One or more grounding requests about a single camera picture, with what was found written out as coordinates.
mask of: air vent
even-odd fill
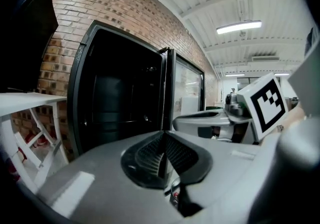
[[[252,62],[261,62],[261,61],[279,61],[279,57],[275,56],[258,56],[252,57]]]

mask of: microwave door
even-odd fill
[[[205,73],[180,55],[176,55],[173,120],[205,108]]]
[[[173,107],[175,96],[175,80],[176,80],[176,53],[173,49],[167,50],[166,55],[166,73],[164,86],[164,113],[162,130],[171,130],[173,122]]]

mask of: red object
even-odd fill
[[[36,141],[36,144],[38,146],[46,146],[48,145],[49,141],[47,141],[47,139],[45,138],[44,135],[42,135],[40,138],[38,138],[38,140]]]
[[[13,180],[18,181],[20,179],[20,175],[18,174],[14,164],[11,162],[11,159],[8,158],[5,163],[6,163],[6,167],[9,171],[10,175],[12,176]]]
[[[35,137],[34,134],[30,131],[29,134],[26,136],[26,138],[25,138],[24,140],[25,140],[25,142],[28,144],[28,143],[30,142],[30,140],[32,140],[34,137]]]
[[[18,150],[21,152],[21,154],[23,155],[23,160],[22,160],[22,162],[24,161],[24,160],[27,160],[27,157],[26,157],[26,155],[25,155],[25,153],[22,151],[22,149],[20,148],[20,147],[18,147]]]

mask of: white wall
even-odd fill
[[[286,98],[297,97],[294,89],[291,87],[290,83],[288,82],[287,77],[281,77],[280,84],[281,84],[281,89],[284,97]]]
[[[225,101],[227,94],[230,94],[232,88],[235,88],[235,92],[238,92],[237,78],[223,78],[222,80],[223,101]]]
[[[221,95],[221,91],[222,93],[224,92],[224,86],[223,86],[223,81],[219,80],[218,81],[218,101],[217,102],[221,102],[222,99],[222,95]]]

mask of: gray plastic surface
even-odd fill
[[[202,115],[206,115],[207,113],[217,113],[217,115],[213,117],[202,117]],[[224,112],[224,109],[200,111],[200,112],[197,112],[196,114],[198,117],[195,117],[195,118],[189,117],[189,115],[182,115],[174,119],[173,121],[174,129],[186,134],[198,136],[199,127],[231,126],[229,118]]]
[[[288,79],[296,92],[306,116],[320,116],[320,38],[304,62]]]
[[[121,155],[132,145],[157,132],[96,147],[48,178],[38,194],[50,201],[79,171],[95,180],[75,209],[71,220],[78,223],[172,223],[182,215],[164,197],[163,190],[134,184],[121,168]]]
[[[204,208],[192,217],[183,218],[166,201],[164,191],[135,185],[121,168],[123,152],[155,132],[90,150],[51,176],[39,196],[50,201],[77,172],[84,171],[96,178],[71,216],[78,223],[246,223],[270,168],[278,134],[257,146],[170,133],[205,148],[213,159],[204,180],[186,188],[191,201]]]
[[[320,117],[303,120],[286,130],[278,150],[291,164],[304,171],[320,163]]]

